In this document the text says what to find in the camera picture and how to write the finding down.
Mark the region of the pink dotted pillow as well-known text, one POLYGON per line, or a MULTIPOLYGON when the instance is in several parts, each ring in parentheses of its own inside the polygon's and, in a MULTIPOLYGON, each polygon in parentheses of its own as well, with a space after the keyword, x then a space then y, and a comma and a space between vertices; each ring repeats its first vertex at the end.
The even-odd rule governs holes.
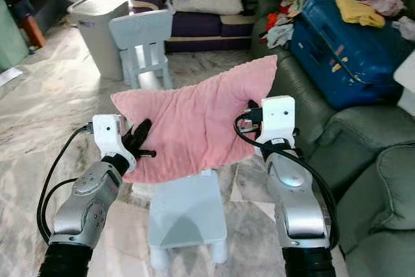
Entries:
POLYGON ((272 89, 278 57, 270 55, 177 90, 127 90, 112 95, 113 105, 133 124, 152 122, 143 158, 124 174, 125 182, 161 183, 239 162, 255 147, 237 137, 232 123, 254 100, 272 89))

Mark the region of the dark purple sofa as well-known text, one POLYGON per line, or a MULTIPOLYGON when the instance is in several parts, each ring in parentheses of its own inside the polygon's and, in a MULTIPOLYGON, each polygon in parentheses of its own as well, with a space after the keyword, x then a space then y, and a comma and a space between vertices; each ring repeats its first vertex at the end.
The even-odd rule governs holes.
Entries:
POLYGON ((241 0, 244 10, 238 15, 213 15, 175 11, 172 0, 163 0, 174 11, 170 52, 238 51, 248 49, 255 24, 251 0, 241 0))

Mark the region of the small cream pillow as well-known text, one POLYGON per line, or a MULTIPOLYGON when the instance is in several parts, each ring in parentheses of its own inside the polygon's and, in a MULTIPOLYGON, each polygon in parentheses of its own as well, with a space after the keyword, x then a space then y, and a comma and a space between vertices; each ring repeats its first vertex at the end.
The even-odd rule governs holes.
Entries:
POLYGON ((213 15, 238 15, 243 12, 241 0, 172 0, 175 11, 213 15))

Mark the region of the light blue child chair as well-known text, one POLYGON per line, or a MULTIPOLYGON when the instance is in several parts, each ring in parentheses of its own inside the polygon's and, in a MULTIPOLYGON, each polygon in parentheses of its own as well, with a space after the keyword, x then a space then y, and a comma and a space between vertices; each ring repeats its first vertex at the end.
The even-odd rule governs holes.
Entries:
POLYGON ((207 245, 215 264, 226 262, 226 219, 215 169, 156 185, 147 243, 151 267, 157 271, 169 268, 169 251, 178 247, 207 245))
POLYGON ((152 72, 162 79, 165 90, 174 88, 164 51, 164 43, 172 37, 170 10, 116 17, 108 25, 119 50, 125 84, 130 88, 140 88, 139 76, 152 72))

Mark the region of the mixed crumpled clothes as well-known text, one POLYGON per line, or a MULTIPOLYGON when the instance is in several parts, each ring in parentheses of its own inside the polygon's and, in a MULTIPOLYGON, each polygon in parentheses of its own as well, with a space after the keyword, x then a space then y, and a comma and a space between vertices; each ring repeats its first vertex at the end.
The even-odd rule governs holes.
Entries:
POLYGON ((268 49, 285 45, 292 39, 294 19, 302 13, 307 0, 281 0, 278 12, 267 15, 266 31, 260 36, 260 42, 268 49))

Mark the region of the blue hard suitcase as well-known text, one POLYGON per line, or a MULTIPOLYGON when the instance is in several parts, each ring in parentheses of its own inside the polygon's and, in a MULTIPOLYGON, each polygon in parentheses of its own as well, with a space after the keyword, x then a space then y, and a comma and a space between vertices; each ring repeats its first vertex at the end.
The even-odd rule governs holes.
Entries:
POLYGON ((335 0, 307 0, 294 20, 290 51, 336 110, 395 103, 394 72, 415 49, 390 25, 343 21, 335 0))

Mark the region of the white plastic laundry bin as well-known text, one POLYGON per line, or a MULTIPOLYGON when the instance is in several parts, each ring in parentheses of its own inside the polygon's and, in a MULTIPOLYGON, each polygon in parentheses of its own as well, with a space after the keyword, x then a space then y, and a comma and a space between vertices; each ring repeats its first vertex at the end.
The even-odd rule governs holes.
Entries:
POLYGON ((77 23, 101 77, 122 80, 121 57, 109 22, 128 15, 128 0, 79 0, 67 11, 77 23))

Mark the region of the white paper sheet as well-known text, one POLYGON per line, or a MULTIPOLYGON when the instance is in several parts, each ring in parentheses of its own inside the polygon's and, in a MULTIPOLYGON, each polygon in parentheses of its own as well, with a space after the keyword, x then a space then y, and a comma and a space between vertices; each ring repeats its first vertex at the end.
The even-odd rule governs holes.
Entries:
POLYGON ((18 78, 22 74, 23 72, 21 72, 21 70, 17 69, 16 67, 4 69, 0 71, 0 85, 3 86, 4 84, 8 84, 8 82, 12 81, 15 78, 18 78))

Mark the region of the yellow cloth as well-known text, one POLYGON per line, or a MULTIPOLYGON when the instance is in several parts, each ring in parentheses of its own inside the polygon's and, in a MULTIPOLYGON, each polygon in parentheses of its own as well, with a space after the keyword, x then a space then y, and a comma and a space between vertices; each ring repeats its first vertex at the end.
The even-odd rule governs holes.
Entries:
POLYGON ((340 10, 343 22, 375 28, 383 28, 386 25, 385 18, 370 5, 362 4, 356 0, 335 0, 335 3, 340 10))

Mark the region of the mint green cabinet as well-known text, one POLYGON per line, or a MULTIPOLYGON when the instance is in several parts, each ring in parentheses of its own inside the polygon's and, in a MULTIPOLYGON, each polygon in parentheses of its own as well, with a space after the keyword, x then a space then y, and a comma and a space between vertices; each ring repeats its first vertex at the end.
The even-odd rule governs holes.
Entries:
POLYGON ((29 53, 4 0, 0 0, 0 66, 16 66, 29 53))

